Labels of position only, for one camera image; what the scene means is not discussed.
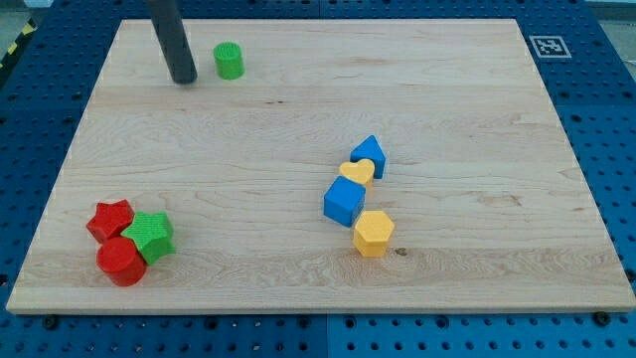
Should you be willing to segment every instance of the red block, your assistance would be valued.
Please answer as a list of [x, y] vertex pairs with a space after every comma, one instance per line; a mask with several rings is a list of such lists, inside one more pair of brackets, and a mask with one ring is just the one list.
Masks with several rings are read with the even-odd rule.
[[86, 228], [103, 244], [111, 238], [118, 237], [126, 229], [132, 218], [135, 216], [127, 200], [122, 200], [114, 204], [97, 204], [97, 212], [90, 219]]
[[135, 243], [126, 238], [112, 238], [97, 251], [97, 265], [118, 286], [136, 284], [146, 273], [146, 262]]

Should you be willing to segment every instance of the green star-shaped block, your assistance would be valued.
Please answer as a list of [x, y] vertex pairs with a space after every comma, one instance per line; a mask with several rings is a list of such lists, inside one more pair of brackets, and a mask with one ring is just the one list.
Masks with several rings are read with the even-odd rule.
[[176, 253], [171, 241], [172, 232], [166, 213], [137, 212], [121, 236], [132, 240], [146, 263], [152, 265], [162, 256]]

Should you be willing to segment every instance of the red star-shaped block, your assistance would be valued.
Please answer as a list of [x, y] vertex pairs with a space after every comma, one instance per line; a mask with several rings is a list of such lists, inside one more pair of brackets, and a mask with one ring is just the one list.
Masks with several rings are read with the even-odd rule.
[[97, 212], [90, 219], [86, 228], [100, 243], [105, 243], [108, 239], [118, 237], [126, 229], [135, 216], [127, 200], [118, 201], [114, 204], [97, 204]]

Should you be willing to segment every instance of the green block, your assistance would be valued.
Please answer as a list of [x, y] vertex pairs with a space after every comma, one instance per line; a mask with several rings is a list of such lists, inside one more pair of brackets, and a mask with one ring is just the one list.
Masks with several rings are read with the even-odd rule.
[[172, 245], [172, 233], [166, 213], [137, 212], [121, 236], [132, 240], [146, 263], [152, 265], [162, 256], [177, 252]]
[[231, 42], [218, 44], [214, 50], [217, 74], [224, 80], [235, 80], [242, 76], [245, 68], [242, 64], [239, 45]]

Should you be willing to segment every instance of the yellow black warning tape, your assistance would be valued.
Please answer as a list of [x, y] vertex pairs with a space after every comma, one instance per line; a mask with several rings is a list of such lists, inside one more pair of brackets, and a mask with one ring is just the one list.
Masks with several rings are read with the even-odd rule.
[[7, 53], [2, 57], [0, 61], [0, 89], [3, 88], [9, 80], [9, 75], [11, 75], [11, 72], [18, 64], [18, 60], [26, 50], [27, 45], [31, 42], [37, 29], [38, 27], [35, 21], [29, 19], [16, 38], [16, 41], [9, 46]]

